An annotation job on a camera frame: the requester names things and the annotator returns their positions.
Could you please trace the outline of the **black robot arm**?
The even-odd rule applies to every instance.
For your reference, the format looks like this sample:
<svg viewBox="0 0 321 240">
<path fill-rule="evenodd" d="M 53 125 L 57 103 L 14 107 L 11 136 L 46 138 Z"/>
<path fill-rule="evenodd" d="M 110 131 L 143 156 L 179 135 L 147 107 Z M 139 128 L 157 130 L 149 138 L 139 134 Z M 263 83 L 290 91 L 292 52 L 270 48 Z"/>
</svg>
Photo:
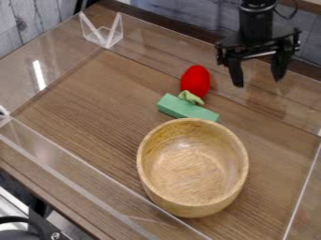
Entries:
<svg viewBox="0 0 321 240">
<path fill-rule="evenodd" d="M 228 69 L 233 86 L 243 86 L 240 62 L 259 56 L 270 56 L 274 81 L 284 77 L 291 57 L 299 51 L 300 30 L 275 23 L 272 17 L 290 20 L 298 11 L 296 0 L 292 3 L 294 11 L 284 16 L 275 9 L 278 0 L 240 0 L 239 29 L 215 43 L 216 64 Z"/>
</svg>

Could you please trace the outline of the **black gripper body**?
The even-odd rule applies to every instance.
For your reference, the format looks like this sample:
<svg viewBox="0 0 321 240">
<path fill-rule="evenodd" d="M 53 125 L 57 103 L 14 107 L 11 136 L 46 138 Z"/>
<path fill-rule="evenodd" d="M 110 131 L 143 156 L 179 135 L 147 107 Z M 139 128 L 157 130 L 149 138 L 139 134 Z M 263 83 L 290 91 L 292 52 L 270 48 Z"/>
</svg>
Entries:
<svg viewBox="0 0 321 240">
<path fill-rule="evenodd" d="M 213 45 L 216 64 L 227 66 L 231 58 L 243 61 L 278 53 L 294 54 L 300 48 L 299 34 L 300 30 L 296 27 L 280 25 L 271 28 L 270 36 L 263 39 L 248 40 L 240 32 L 235 32 Z"/>
</svg>

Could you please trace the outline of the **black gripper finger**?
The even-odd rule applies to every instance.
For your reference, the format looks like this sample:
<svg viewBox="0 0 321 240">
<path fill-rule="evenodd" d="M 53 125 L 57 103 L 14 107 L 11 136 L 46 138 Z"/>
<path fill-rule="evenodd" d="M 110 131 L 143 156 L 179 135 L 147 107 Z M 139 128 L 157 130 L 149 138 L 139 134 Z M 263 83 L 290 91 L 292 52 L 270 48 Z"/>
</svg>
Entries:
<svg viewBox="0 0 321 240">
<path fill-rule="evenodd" d="M 274 80 L 278 82 L 286 75 L 287 67 L 292 56 L 292 45 L 288 39 L 284 39 L 278 44 L 278 49 L 271 57 L 270 72 Z"/>
<path fill-rule="evenodd" d="M 240 68 L 240 61 L 238 58 L 228 59 L 228 71 L 232 85 L 243 87 L 243 71 Z"/>
</svg>

